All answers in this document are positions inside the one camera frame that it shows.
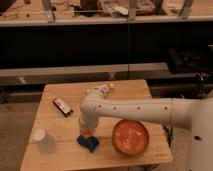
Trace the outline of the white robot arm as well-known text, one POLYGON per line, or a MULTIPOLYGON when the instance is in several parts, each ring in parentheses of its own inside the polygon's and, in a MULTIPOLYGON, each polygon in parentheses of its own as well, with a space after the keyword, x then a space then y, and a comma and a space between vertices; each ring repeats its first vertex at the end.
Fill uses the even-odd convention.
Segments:
POLYGON ((80 104, 79 125, 93 131, 100 117, 166 124, 191 131, 185 171, 213 171, 213 97, 112 100, 91 91, 80 104))

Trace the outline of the white orange gripper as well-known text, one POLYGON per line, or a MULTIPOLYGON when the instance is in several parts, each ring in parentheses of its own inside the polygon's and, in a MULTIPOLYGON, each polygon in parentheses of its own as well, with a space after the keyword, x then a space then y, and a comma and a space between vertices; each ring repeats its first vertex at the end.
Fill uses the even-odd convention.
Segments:
POLYGON ((79 118, 79 131, 81 134, 90 133, 91 135, 93 135, 96 131, 98 124, 98 118, 81 116, 79 118))

